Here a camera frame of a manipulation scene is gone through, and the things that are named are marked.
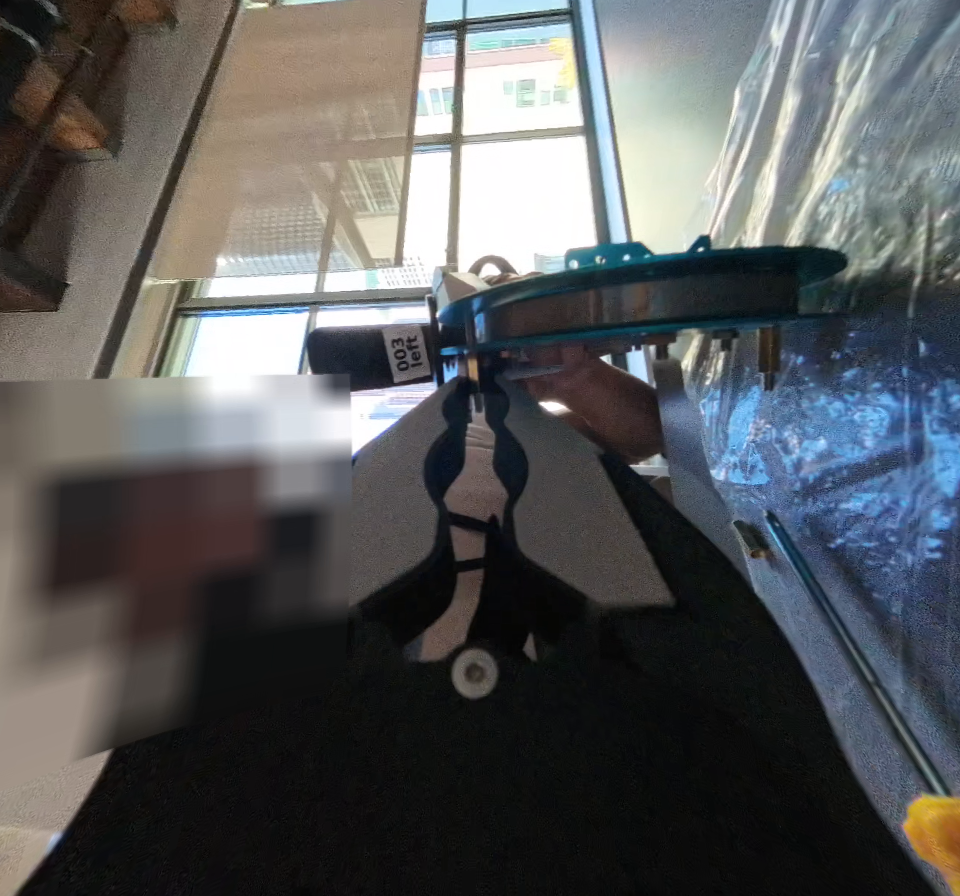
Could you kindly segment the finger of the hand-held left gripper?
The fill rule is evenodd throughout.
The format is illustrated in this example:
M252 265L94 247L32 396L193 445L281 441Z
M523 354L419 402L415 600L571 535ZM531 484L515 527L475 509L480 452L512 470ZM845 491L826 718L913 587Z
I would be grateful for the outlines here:
M440 269L438 271L438 307L446 308L457 300L471 297L489 288L489 283L477 274Z

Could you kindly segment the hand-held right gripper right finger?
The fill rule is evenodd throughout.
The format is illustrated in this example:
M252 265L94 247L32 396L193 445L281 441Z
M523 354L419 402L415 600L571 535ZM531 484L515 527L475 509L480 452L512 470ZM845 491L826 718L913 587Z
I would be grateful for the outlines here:
M520 554L604 609L674 606L603 451L523 387L502 376L491 385L493 467Z

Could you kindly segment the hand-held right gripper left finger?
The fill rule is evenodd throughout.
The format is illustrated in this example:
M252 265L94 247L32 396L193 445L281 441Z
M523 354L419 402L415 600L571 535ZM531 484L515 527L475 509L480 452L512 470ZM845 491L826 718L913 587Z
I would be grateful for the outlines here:
M450 541L446 499L465 466L469 410L469 380L451 380L354 456L352 607L398 586Z

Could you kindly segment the blue metal turntable base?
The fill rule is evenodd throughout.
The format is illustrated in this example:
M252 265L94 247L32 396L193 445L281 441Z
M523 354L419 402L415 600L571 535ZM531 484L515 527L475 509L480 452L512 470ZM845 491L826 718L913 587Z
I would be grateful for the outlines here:
M757 331L757 370L771 390L781 370L782 327L803 318L802 291L847 268L819 246L716 248L702 235L685 251L654 254L639 242L570 250L563 270L522 276L454 302L465 323L457 359L494 359L558 344L594 344L601 354L654 346L662 361L685 331L703 332L729 351Z

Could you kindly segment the person's left hand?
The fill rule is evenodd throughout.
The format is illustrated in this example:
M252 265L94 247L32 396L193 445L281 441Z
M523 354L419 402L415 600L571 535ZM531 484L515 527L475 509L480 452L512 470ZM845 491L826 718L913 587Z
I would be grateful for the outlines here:
M537 348L529 361L547 372L527 379L528 391L563 406L563 419L597 446L632 464L665 454L658 397L642 379L582 346Z

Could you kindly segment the person's torso in pale shirt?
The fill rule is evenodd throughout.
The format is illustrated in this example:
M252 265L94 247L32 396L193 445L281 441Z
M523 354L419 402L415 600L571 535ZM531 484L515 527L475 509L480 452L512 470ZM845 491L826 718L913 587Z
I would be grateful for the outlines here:
M466 432L464 466L444 501L451 513L480 522L502 518L507 494L494 471L494 436L485 424ZM438 623L408 647L414 659L439 661L466 640L479 600L478 568L458 576L447 611ZM101 776L111 753L80 759L1 794L1 893L18 894L57 847L66 828Z

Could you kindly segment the large window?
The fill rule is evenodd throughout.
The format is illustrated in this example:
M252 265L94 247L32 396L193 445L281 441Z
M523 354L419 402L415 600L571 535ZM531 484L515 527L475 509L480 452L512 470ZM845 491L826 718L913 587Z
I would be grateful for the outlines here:
M244 8L340 0L245 0ZM379 269L214 277L166 290L151 375L304 372L320 325L422 319L439 269L486 256L563 267L610 237L582 0L427 0L402 259Z

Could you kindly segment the beige roller blind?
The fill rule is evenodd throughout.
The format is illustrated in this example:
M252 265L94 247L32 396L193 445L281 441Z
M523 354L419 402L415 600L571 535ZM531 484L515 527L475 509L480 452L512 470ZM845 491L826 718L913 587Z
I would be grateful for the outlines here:
M156 244L163 282L402 260L427 0L250 6Z

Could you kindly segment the wooden ceiling baffles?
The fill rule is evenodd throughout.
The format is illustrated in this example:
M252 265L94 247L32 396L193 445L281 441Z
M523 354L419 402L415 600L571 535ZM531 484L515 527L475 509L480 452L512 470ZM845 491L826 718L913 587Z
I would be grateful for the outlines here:
M139 30L175 24L172 0L1 0L1 310L53 312L66 256L27 239L67 165L114 156L114 76Z

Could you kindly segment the clear plastic bag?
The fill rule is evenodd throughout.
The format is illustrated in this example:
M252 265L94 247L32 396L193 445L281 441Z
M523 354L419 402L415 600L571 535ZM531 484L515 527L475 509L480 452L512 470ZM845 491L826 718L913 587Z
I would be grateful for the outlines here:
M829 313L694 338L685 389L730 522L773 512L958 794L959 0L773 0L710 185L721 245L813 244Z

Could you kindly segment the yellow handled screwdriver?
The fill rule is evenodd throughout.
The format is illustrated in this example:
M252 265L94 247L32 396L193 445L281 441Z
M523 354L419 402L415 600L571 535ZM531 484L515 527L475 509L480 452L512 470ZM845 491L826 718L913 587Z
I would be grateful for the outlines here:
M799 545L770 509L764 522L810 601L820 613L835 645L854 677L870 698L887 731L926 789L907 807L902 830L914 854L931 866L951 894L959 893L959 798L922 746L906 717L897 707L882 678L858 643L839 611L822 588Z

